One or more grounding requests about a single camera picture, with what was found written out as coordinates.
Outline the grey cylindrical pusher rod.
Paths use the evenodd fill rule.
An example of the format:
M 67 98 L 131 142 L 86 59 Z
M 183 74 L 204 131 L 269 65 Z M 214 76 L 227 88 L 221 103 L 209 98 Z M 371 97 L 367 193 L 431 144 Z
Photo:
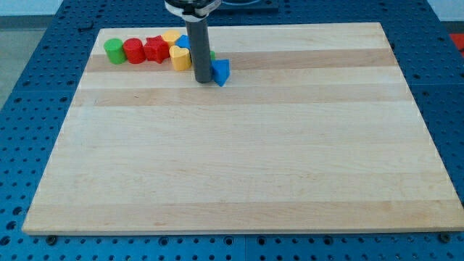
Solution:
M 212 81 L 212 69 L 210 58 L 210 40 L 207 20 L 198 22 L 186 22 L 191 61 L 194 66 L 194 77 L 198 83 Z

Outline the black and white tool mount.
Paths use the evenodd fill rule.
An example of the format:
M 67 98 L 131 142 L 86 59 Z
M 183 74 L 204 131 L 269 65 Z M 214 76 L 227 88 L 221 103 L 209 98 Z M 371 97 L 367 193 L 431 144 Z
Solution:
M 167 11 L 186 22 L 206 19 L 221 4 L 221 0 L 165 0 Z

